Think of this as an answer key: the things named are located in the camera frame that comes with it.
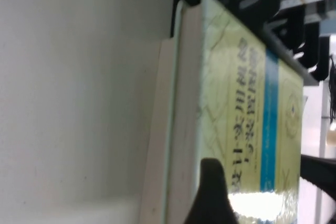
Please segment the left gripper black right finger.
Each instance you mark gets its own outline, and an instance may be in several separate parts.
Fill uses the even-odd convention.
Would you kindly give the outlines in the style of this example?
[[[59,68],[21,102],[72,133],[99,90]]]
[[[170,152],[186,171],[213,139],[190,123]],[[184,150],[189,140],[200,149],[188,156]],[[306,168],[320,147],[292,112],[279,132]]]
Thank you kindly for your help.
[[[300,222],[335,223],[335,159],[301,155]]]

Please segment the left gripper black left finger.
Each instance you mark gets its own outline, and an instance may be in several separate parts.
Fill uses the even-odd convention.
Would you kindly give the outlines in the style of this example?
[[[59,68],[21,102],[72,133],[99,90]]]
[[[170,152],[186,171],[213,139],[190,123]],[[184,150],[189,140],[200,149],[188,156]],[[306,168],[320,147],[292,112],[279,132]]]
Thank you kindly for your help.
[[[200,164],[197,194],[185,223],[238,223],[228,198],[222,164],[216,158],[204,158]]]

